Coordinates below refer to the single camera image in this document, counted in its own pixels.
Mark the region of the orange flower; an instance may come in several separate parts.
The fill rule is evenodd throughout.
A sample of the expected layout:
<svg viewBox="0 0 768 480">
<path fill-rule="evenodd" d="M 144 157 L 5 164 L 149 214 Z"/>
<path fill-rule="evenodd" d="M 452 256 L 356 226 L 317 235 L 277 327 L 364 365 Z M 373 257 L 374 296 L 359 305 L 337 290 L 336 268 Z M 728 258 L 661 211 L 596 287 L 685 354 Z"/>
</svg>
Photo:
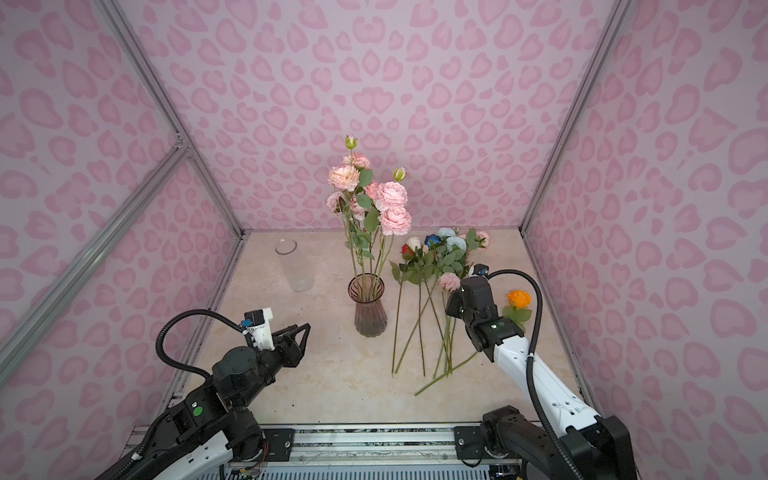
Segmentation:
<svg viewBox="0 0 768 480">
<path fill-rule="evenodd" d="M 532 310 L 530 309 L 531 295 L 523 290 L 514 290 L 507 294 L 507 298 L 508 305 L 502 309 L 503 316 L 524 328 L 525 324 L 532 317 Z"/>
</svg>

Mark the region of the tall clear ribbed glass vase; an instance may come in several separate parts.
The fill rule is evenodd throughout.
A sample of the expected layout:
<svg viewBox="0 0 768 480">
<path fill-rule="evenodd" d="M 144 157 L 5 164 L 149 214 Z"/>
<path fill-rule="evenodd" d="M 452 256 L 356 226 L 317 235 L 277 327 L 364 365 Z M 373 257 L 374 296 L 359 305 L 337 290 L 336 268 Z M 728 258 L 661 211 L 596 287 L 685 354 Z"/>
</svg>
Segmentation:
<svg viewBox="0 0 768 480">
<path fill-rule="evenodd" d="M 275 252 L 290 288 L 299 293 L 309 291 L 314 285 L 314 271 L 298 243 L 294 239 L 281 238 Z"/>
</svg>

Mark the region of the pink ribbed glass vase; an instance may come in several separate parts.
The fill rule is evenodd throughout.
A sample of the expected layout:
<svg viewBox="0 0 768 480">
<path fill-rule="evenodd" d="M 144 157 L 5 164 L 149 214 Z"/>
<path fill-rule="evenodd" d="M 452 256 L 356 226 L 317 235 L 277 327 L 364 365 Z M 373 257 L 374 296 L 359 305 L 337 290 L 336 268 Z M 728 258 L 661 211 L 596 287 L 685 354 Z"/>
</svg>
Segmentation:
<svg viewBox="0 0 768 480">
<path fill-rule="evenodd" d="M 387 327 L 387 314 L 381 298 L 383 280 L 371 273 L 356 275 L 348 284 L 348 295 L 355 302 L 354 326 L 365 337 L 381 335 Z"/>
</svg>

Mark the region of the white rose spray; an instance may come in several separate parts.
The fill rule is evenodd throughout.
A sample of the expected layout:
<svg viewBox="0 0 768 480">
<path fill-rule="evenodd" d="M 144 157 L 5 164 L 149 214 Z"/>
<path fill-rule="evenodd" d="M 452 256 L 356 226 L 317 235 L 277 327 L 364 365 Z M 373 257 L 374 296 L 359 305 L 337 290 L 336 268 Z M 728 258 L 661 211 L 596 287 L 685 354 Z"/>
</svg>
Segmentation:
<svg viewBox="0 0 768 480">
<path fill-rule="evenodd" d="M 419 251 L 419 250 L 421 250 L 423 248 L 422 241 L 421 241 L 421 239 L 418 236 L 410 237 L 406 241 L 406 245 L 413 252 L 417 252 L 417 251 Z"/>
</svg>

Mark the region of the pink peony flower spray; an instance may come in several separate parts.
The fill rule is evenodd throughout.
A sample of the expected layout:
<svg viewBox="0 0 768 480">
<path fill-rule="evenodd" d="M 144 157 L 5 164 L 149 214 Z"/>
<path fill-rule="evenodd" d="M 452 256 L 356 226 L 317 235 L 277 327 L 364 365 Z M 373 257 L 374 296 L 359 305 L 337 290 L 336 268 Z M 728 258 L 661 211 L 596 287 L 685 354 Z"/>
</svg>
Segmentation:
<svg viewBox="0 0 768 480">
<path fill-rule="evenodd" d="M 404 168 L 398 168 L 392 181 L 371 182 L 364 189 L 372 202 L 371 213 L 377 212 L 376 221 L 371 221 L 372 245 L 377 248 L 371 270 L 374 274 L 380 273 L 394 243 L 393 237 L 406 235 L 412 226 L 412 217 L 407 210 L 408 192 L 402 184 L 406 174 Z"/>
</svg>

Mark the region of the pink rose bud spray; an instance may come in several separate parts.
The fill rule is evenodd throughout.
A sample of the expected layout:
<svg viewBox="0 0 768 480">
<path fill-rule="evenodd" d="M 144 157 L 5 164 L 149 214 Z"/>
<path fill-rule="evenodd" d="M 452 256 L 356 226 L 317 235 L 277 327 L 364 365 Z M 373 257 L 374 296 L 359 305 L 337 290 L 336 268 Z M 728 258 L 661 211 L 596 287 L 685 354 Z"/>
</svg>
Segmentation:
<svg viewBox="0 0 768 480">
<path fill-rule="evenodd" d="M 350 252 L 355 275 L 366 272 L 365 262 L 372 258 L 371 234 L 365 229 L 364 223 L 369 210 L 361 206 L 358 196 L 364 194 L 362 180 L 371 179 L 370 160 L 357 150 L 358 138 L 347 135 L 344 139 L 347 153 L 342 157 L 342 163 L 333 167 L 328 174 L 328 183 L 334 191 L 345 194 L 347 205 L 341 215 L 345 236 L 345 246 Z"/>
</svg>

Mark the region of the pink peony stem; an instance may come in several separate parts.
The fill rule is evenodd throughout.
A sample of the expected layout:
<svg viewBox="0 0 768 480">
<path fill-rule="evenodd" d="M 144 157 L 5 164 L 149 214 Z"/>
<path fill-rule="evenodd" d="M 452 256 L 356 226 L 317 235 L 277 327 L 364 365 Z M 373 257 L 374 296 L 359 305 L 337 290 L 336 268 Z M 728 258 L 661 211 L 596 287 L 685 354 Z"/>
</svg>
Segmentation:
<svg viewBox="0 0 768 480">
<path fill-rule="evenodd" d="M 326 206 L 328 210 L 333 214 L 341 215 L 344 212 L 346 205 L 346 196 L 341 191 L 334 191 L 326 199 Z"/>
</svg>

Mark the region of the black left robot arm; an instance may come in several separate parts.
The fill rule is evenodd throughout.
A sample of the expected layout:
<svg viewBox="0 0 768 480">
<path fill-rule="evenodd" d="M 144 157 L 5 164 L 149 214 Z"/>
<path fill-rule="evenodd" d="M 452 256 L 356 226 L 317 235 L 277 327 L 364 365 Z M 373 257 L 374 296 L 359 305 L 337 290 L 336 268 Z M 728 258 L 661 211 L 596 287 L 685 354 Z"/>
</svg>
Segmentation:
<svg viewBox="0 0 768 480">
<path fill-rule="evenodd" d="M 267 460 L 269 437 L 249 406 L 280 370 L 300 364 L 310 331 L 308 324 L 292 325 L 272 336 L 272 350 L 229 350 L 209 379 L 161 413 L 139 444 L 99 477 L 195 479 L 230 462 Z"/>
</svg>

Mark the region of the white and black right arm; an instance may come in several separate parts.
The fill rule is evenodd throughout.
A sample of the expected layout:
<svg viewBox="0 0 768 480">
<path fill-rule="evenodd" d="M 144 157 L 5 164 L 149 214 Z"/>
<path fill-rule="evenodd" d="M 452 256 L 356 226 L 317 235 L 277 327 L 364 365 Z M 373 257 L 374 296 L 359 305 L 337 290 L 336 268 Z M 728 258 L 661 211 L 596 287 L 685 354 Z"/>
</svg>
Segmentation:
<svg viewBox="0 0 768 480">
<path fill-rule="evenodd" d="M 540 312 L 534 314 L 528 337 L 500 316 L 484 293 L 453 292 L 446 314 L 464 321 L 476 350 L 528 394 L 538 417 L 537 422 L 528 420 L 511 406 L 484 414 L 481 429 L 488 452 L 520 457 L 529 479 L 638 477 L 627 427 L 580 400 L 535 352 Z"/>
</svg>

